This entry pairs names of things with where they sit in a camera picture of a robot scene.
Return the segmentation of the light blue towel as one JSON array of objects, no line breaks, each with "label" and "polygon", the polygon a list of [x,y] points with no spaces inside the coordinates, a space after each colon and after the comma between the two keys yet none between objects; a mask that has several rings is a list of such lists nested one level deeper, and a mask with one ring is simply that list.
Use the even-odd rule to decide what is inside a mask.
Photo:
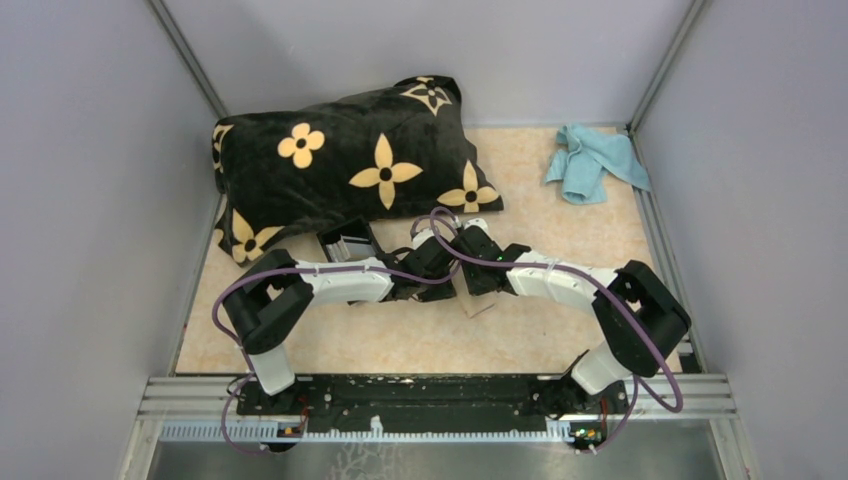
[{"label": "light blue towel", "polygon": [[652,190],[648,172],[627,136],[569,124],[557,132],[555,141],[558,149],[550,157],[544,183],[558,182],[565,201],[574,205],[606,202],[603,180],[609,174],[639,190]]}]

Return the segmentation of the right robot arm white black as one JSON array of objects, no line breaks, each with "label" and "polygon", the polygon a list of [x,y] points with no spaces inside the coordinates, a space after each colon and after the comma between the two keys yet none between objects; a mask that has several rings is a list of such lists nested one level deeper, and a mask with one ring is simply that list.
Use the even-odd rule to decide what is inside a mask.
[{"label": "right robot arm white black", "polygon": [[618,269],[586,267],[522,244],[500,248],[478,219],[467,222],[450,246],[474,295],[545,298],[594,316],[604,340],[575,361],[563,385],[564,401],[576,412],[590,411],[615,382],[665,370],[668,356],[690,330],[690,315],[641,261]]}]

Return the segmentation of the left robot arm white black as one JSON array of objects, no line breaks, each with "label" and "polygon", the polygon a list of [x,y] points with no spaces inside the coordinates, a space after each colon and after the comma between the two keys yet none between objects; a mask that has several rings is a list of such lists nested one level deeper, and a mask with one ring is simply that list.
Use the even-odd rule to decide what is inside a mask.
[{"label": "left robot arm white black", "polygon": [[212,307],[216,326],[225,314],[229,335],[241,349],[264,405],[277,414],[300,399],[296,374],[284,342],[310,308],[331,304],[437,299],[455,295],[451,284],[459,265],[436,239],[416,247],[384,251],[375,241],[342,238],[342,261],[297,260],[285,249],[266,254],[224,290]]}]

